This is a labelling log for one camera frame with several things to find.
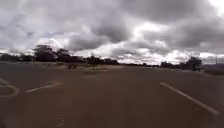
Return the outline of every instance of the lane line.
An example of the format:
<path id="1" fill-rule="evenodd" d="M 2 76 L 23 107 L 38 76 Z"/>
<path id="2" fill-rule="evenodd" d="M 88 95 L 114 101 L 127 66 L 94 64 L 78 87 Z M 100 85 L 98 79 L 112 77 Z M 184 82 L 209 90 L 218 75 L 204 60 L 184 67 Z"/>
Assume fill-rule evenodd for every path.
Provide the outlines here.
<path id="1" fill-rule="evenodd" d="M 8 88 L 11 88 L 13 89 L 13 93 L 12 94 L 9 94 L 9 95 L 0 95 L 0 98 L 6 98 L 6 97 L 11 97 L 11 96 L 17 96 L 19 93 L 20 93 L 20 90 L 19 88 L 15 87 L 14 85 L 11 85 L 8 81 L 0 78 L 0 82 L 2 82 L 4 85 L 0 85 L 0 89 L 1 88 L 5 88 L 5 87 L 8 87 Z"/>
<path id="2" fill-rule="evenodd" d="M 195 99 L 195 98 L 193 98 L 193 97 L 191 97 L 191 96 L 188 96 L 187 94 L 181 92 L 180 90 L 177 90 L 177 89 L 175 89 L 175 88 L 169 86 L 169 85 L 166 84 L 166 83 L 162 83 L 162 82 L 161 82 L 160 84 L 161 84 L 162 86 L 167 87 L 167 88 L 169 88 L 170 90 L 172 90 L 172 91 L 178 93 L 179 95 L 181 95 L 181 96 L 183 96 L 183 97 L 189 99 L 190 101 L 194 102 L 195 104 L 197 104 L 197 105 L 203 107 L 203 108 L 206 109 L 207 111 L 211 112 L 213 115 L 219 115 L 219 114 L 220 114 L 219 111 L 217 111 L 217 110 L 215 110 L 215 109 L 209 107 L 208 105 L 206 105 L 206 104 L 204 104 L 204 103 L 198 101 L 197 99 Z"/>
<path id="3" fill-rule="evenodd" d="M 10 86 L 10 83 L 2 78 L 0 78 L 0 82 L 2 82 L 3 84 L 5 84 L 6 86 Z"/>
<path id="4" fill-rule="evenodd" d="M 46 86 L 43 86 L 43 87 L 39 87 L 39 88 L 34 88 L 34 89 L 30 89 L 30 90 L 27 90 L 26 92 L 35 92 L 35 91 L 38 91 L 38 90 L 41 90 L 41 89 L 47 89 L 47 88 L 54 88 L 56 86 L 59 86 L 59 85 L 62 85 L 62 83 L 53 83 L 51 85 L 46 85 Z"/>

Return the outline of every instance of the road surface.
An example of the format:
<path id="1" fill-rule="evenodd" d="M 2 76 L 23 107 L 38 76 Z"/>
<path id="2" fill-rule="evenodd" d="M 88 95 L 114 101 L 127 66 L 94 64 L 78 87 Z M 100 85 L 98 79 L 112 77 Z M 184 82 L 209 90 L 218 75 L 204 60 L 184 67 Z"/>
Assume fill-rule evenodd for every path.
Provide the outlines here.
<path id="1" fill-rule="evenodd" d="M 20 91 L 0 97 L 0 127 L 219 128 L 224 122 L 221 76 L 137 67 L 82 72 L 0 64 L 0 78 Z"/>

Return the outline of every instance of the tree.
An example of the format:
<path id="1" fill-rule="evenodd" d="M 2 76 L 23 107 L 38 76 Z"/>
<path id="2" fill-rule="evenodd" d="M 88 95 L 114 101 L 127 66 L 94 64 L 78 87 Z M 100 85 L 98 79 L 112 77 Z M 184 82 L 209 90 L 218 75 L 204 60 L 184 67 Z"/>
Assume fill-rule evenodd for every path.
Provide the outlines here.
<path id="1" fill-rule="evenodd" d="M 37 45 L 34 54 L 37 61 L 54 61 L 54 51 L 48 45 Z"/>
<path id="2" fill-rule="evenodd" d="M 191 57 L 187 62 L 186 65 L 191 68 L 193 71 L 197 69 L 198 66 L 201 66 L 202 61 L 196 57 Z"/>
<path id="3" fill-rule="evenodd" d="M 2 60 L 2 61 L 19 61 L 19 57 L 16 55 L 10 55 L 8 53 L 3 53 L 0 56 L 0 60 Z"/>
<path id="4" fill-rule="evenodd" d="M 173 64 L 167 62 L 162 62 L 160 66 L 162 68 L 173 68 Z"/>
<path id="5" fill-rule="evenodd" d="M 56 52 L 57 61 L 60 62 L 72 62 L 72 57 L 69 55 L 69 51 L 66 49 L 58 49 Z"/>
<path id="6" fill-rule="evenodd" d="M 20 55 L 20 60 L 21 61 L 33 61 L 34 57 L 31 55 L 25 55 L 25 54 L 21 54 Z"/>

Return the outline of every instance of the vegetation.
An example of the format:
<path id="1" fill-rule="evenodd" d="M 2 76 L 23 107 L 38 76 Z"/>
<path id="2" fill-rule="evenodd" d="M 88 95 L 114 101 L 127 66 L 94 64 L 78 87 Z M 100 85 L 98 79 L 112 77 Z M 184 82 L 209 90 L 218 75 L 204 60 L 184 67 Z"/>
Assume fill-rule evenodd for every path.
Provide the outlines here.
<path id="1" fill-rule="evenodd" d="M 202 65 L 202 61 L 196 57 L 191 57 L 186 63 L 180 63 L 177 65 L 173 65 L 171 63 L 162 62 L 162 68 L 171 68 L 171 69 L 183 69 L 183 70 L 192 70 L 192 71 L 199 71 L 200 66 Z"/>
<path id="2" fill-rule="evenodd" d="M 72 56 L 67 49 L 58 49 L 54 51 L 48 45 L 37 45 L 34 49 L 34 55 L 12 55 L 8 53 L 0 54 L 1 61 L 22 61 L 22 62 L 63 62 L 69 63 L 68 68 L 76 68 L 77 63 L 87 63 L 92 66 L 98 64 L 108 64 L 108 65 L 118 65 L 117 60 L 110 58 L 101 59 L 99 57 L 91 56 L 88 58 L 83 58 L 79 56 Z"/>

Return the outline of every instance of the cloud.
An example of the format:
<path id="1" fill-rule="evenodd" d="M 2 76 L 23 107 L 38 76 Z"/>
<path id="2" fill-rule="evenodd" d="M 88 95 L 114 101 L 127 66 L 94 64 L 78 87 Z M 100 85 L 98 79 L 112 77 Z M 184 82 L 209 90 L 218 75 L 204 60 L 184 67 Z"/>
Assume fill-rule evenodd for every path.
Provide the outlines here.
<path id="1" fill-rule="evenodd" d="M 208 0 L 0 0 L 0 48 L 28 49 L 46 38 L 75 52 L 118 46 L 107 54 L 135 62 L 172 60 L 166 56 L 175 50 L 222 54 L 219 16 Z"/>
<path id="2" fill-rule="evenodd" d="M 122 0 L 122 7 L 137 17 L 159 23 L 202 18 L 214 13 L 207 0 Z"/>
<path id="3" fill-rule="evenodd" d="M 102 36 L 91 34 L 78 34 L 70 38 L 69 45 L 66 46 L 66 48 L 72 51 L 96 49 L 107 42 L 107 38 Z"/>

